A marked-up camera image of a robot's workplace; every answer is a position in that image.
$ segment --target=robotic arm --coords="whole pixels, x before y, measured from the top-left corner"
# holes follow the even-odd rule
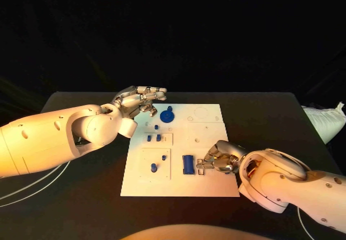
[[[197,169],[238,173],[239,192],[266,210],[282,213],[294,204],[317,223],[346,233],[346,177],[308,166],[288,154],[265,149],[248,152],[219,140]]]
[[[0,127],[0,176],[10,177],[50,169],[112,142],[119,133],[131,138],[134,116],[157,109],[166,88],[128,87],[101,106],[83,105],[46,112]]]

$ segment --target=table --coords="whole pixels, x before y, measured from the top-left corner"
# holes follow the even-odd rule
[[[114,92],[56,92],[42,112],[86,104],[101,105],[114,95]],[[340,174],[291,93],[168,92],[166,103],[219,104],[230,142],[249,150],[277,149],[303,160],[311,169]],[[121,197],[128,144],[130,139],[118,135],[109,145],[70,162],[55,183],[40,193],[0,208],[0,239],[119,239],[144,229],[171,224],[228,227],[272,239],[310,239],[291,204],[278,214],[242,195]],[[46,172],[3,179],[1,196],[3,190],[27,185]],[[344,238],[343,233],[317,224],[304,213],[301,219],[315,240]]]

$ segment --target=hole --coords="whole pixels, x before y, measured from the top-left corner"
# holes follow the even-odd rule
[[[55,122],[53,122],[53,126],[55,126],[55,128],[57,129],[57,131],[60,131],[60,123],[59,123],[59,121],[55,121]]]
[[[334,180],[334,182],[336,182],[337,184],[341,184],[341,183],[343,183],[341,180],[340,180],[337,177],[334,177],[333,180]]]
[[[21,131],[21,136],[23,136],[24,139],[27,139],[27,137],[29,137],[24,130]]]

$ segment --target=white panel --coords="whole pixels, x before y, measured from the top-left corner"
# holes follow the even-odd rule
[[[121,196],[239,197],[233,174],[226,175],[207,169],[204,175],[199,175],[196,166],[194,175],[183,174],[183,155],[193,155],[196,164],[216,141],[228,141],[220,106],[166,103],[155,103],[154,106],[158,112],[154,117],[148,113],[140,113],[134,118],[138,126],[130,140]],[[174,120],[163,123],[160,113],[168,106],[173,108]],[[157,142],[155,134],[161,134],[164,142]],[[155,163],[151,161],[161,160],[161,151],[166,150],[170,150],[170,177],[166,177],[170,180],[163,180],[167,175],[151,174],[151,163]]]

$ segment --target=robotic hand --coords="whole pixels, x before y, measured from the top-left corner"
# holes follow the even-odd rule
[[[157,109],[153,100],[166,100],[166,88],[128,87],[101,106],[83,105],[46,112],[0,127],[0,176],[50,169],[112,142],[119,133],[131,138],[140,111]]]
[[[252,202],[275,213],[282,213],[291,203],[317,223],[346,233],[344,176],[311,171],[277,150],[249,152],[223,140],[212,146],[196,168],[226,174],[239,172],[239,192]]]

